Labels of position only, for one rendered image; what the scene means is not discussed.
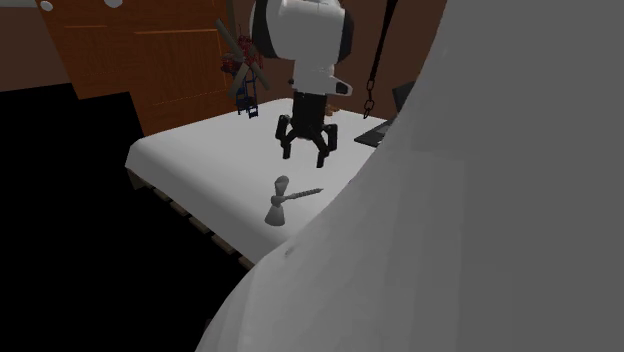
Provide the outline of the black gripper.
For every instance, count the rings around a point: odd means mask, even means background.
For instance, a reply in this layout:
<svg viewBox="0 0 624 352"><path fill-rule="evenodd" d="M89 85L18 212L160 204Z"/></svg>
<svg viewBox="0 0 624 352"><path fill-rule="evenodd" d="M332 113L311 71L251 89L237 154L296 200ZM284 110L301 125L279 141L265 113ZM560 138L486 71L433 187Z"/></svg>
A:
<svg viewBox="0 0 624 352"><path fill-rule="evenodd" d="M318 149L316 167L322 168L325 159L337 149L338 126L324 124L326 95L295 91L293 94L293 115L280 115L275 138L283 149L282 157L291 156L292 141L298 136L312 140Z"/></svg>

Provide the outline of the black laptop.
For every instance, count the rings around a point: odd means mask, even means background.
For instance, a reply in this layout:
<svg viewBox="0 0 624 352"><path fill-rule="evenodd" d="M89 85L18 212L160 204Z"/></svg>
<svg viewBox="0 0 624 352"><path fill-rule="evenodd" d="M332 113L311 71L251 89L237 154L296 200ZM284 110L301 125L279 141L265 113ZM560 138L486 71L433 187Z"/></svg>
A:
<svg viewBox="0 0 624 352"><path fill-rule="evenodd" d="M398 116L402 107L409 96L415 82L410 81L392 89L393 101L395 104L396 114L393 118L386 120L377 127L363 133L354 139L355 142L376 148L384 139L387 130L391 127L394 119Z"/></svg>

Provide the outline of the toy windmill with blue ladder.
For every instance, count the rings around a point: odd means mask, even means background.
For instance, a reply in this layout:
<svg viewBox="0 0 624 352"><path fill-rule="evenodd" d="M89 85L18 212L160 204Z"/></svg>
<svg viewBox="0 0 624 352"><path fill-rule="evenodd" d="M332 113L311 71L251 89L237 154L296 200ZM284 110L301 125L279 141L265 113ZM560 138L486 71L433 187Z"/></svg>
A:
<svg viewBox="0 0 624 352"><path fill-rule="evenodd" d="M249 36L234 39L221 19L215 21L215 27L222 39L229 46L229 51L221 57L221 71L232 76L232 84L227 96L235 103L237 113L245 112L249 118L258 116L257 83L266 90L270 88L264 75L263 57Z"/></svg>

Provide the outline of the bed with white mattress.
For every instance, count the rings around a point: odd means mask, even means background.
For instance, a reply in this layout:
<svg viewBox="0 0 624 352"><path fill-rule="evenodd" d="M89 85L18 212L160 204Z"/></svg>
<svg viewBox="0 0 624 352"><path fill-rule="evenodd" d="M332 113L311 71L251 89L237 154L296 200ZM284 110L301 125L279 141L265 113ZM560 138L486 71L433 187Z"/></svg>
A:
<svg viewBox="0 0 624 352"><path fill-rule="evenodd" d="M261 104L254 118L230 112L144 137L131 145L126 166L256 263L342 191L374 151L354 139L383 122L345 110L328 117L338 126L338 147L317 168L310 141L294 140L290 158L282 157L274 134L278 117L291 110L283 98ZM264 218L282 175L290 179L286 194L323 191L286 201L285 224L274 227Z"/></svg>

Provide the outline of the orange-brown wooden wardrobe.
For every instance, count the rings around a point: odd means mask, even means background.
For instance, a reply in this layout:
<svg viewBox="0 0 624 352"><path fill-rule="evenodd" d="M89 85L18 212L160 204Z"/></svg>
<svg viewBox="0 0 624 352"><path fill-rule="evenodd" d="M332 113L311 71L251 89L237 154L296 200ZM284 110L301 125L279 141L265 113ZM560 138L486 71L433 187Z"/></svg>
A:
<svg viewBox="0 0 624 352"><path fill-rule="evenodd" d="M129 93L147 135L234 111L231 0L34 1L79 98Z"/></svg>

